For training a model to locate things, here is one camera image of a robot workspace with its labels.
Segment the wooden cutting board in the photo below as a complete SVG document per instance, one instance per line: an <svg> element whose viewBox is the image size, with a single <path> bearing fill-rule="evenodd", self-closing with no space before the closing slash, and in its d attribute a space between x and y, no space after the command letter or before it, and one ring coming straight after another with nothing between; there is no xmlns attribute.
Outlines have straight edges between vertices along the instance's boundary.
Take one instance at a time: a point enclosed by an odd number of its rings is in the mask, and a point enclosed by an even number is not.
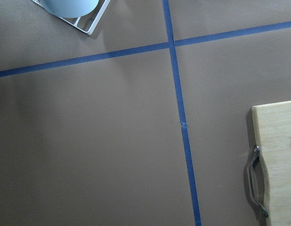
<svg viewBox="0 0 291 226"><path fill-rule="evenodd" d="M257 105L251 110L256 141L248 165L251 198L266 225L291 226L291 101ZM263 172L263 202L253 188L256 162Z"/></svg>

